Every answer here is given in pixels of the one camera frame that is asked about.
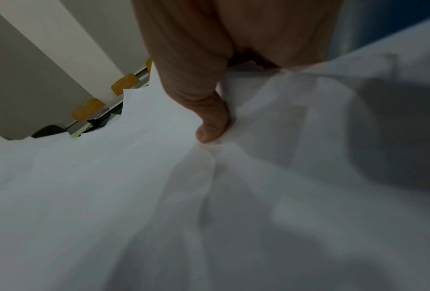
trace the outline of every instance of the white fabric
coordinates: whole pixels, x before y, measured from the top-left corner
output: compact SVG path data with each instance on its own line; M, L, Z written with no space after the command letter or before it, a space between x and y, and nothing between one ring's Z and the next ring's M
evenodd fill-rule
M210 145L153 72L101 130L0 139L0 290L430 290L430 21L228 74Z

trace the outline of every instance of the hand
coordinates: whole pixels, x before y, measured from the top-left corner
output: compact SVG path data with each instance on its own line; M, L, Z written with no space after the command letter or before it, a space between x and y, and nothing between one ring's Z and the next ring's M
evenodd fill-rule
M230 59L255 52L279 67L324 61L341 2L132 0L163 88L202 119L196 132L202 143L229 124L215 87Z

